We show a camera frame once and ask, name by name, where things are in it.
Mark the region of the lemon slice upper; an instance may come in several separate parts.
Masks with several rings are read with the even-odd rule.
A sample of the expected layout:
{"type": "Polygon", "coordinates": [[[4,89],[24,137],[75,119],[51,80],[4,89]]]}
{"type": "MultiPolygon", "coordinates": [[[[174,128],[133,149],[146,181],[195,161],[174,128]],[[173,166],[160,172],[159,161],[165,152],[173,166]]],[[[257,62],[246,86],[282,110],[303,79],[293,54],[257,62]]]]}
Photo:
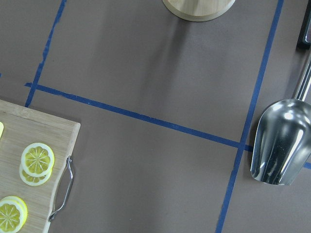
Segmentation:
{"type": "Polygon", "coordinates": [[[52,149],[43,143],[28,145],[21,155],[21,166],[32,177],[43,177],[53,169],[55,157],[52,149]]]}

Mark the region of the lemon slice under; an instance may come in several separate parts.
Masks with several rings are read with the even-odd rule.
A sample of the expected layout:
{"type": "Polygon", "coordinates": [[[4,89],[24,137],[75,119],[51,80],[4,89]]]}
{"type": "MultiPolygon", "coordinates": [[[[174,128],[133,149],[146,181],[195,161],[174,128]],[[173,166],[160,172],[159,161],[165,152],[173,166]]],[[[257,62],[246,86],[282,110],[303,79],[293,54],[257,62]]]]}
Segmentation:
{"type": "Polygon", "coordinates": [[[23,170],[22,165],[19,165],[19,176],[20,176],[21,180],[29,186],[39,186],[39,185],[46,183],[49,180],[51,174],[52,174],[52,170],[50,170],[49,173],[44,175],[44,176],[33,177],[33,176],[27,174],[23,170]]]}

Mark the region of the yellow plastic knife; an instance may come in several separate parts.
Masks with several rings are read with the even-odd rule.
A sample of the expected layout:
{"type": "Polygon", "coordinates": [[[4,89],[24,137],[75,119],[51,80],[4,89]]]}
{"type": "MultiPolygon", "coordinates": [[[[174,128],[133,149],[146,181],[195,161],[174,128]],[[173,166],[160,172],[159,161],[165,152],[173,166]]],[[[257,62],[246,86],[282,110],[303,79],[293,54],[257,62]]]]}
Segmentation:
{"type": "Polygon", "coordinates": [[[2,137],[3,131],[4,131],[4,124],[0,122],[0,138],[2,137]]]}

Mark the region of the lemon slice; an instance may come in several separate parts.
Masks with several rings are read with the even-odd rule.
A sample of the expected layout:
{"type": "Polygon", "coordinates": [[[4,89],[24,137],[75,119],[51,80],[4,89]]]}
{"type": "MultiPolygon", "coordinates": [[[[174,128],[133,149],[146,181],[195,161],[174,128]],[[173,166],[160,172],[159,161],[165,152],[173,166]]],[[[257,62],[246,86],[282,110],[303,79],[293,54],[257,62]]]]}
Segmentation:
{"type": "Polygon", "coordinates": [[[32,177],[43,177],[53,169],[55,157],[52,149],[43,143],[28,145],[21,155],[21,166],[32,177]]]}
{"type": "Polygon", "coordinates": [[[17,233],[28,216],[26,203],[17,196],[7,196],[0,200],[0,232],[17,233]]]}

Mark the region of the black glass rack tray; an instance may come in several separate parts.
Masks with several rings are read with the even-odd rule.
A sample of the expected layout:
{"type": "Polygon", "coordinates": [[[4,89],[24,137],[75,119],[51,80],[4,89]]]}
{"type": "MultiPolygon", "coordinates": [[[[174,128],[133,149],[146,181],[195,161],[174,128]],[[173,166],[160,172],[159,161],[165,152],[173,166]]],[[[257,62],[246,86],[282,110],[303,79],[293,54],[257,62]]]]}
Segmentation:
{"type": "Polygon", "coordinates": [[[311,23],[311,12],[306,12],[306,15],[303,20],[303,24],[299,33],[297,47],[299,49],[308,50],[311,46],[310,39],[308,38],[309,26],[311,23]]]}

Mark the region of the wooden mug tree stand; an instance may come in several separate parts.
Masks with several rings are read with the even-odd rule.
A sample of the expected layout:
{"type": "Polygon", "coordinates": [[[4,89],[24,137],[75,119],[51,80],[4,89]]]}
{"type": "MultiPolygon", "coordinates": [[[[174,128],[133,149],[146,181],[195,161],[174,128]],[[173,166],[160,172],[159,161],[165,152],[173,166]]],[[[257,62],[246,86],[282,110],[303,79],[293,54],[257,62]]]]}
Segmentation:
{"type": "Polygon", "coordinates": [[[235,0],[163,0],[165,7],[177,17],[204,22],[220,17],[235,3],[235,0]]]}

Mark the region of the metal scoop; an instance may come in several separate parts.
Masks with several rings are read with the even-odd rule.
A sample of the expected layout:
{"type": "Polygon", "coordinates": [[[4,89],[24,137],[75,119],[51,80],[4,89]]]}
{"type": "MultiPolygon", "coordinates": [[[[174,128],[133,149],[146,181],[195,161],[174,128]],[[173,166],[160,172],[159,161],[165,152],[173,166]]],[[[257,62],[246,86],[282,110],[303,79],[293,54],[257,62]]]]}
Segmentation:
{"type": "Polygon", "coordinates": [[[291,185],[311,155],[311,106],[305,101],[311,86],[307,58],[293,98],[270,105],[259,119],[251,175],[260,182],[291,185]]]}

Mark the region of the lemon slice lower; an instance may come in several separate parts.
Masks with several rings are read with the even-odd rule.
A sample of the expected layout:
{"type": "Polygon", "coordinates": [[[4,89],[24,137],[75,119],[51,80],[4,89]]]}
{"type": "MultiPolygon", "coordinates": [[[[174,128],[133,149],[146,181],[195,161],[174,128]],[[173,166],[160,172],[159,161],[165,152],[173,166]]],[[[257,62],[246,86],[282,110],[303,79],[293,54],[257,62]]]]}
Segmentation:
{"type": "Polygon", "coordinates": [[[17,196],[7,196],[0,200],[0,232],[17,233],[28,216],[26,203],[17,196]]]}

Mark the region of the bamboo cutting board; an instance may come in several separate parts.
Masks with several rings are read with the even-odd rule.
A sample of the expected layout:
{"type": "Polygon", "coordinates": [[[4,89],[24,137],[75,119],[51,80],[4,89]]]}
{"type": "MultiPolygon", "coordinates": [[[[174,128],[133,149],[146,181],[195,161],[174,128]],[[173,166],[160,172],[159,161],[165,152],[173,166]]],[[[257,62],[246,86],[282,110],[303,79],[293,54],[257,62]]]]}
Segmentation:
{"type": "Polygon", "coordinates": [[[0,197],[18,196],[25,201],[28,216],[20,232],[46,233],[80,124],[3,100],[0,102],[0,120],[4,124],[0,138],[0,197]],[[29,186],[20,178],[19,166],[24,149],[36,142],[52,149],[55,162],[46,183],[29,186]]]}

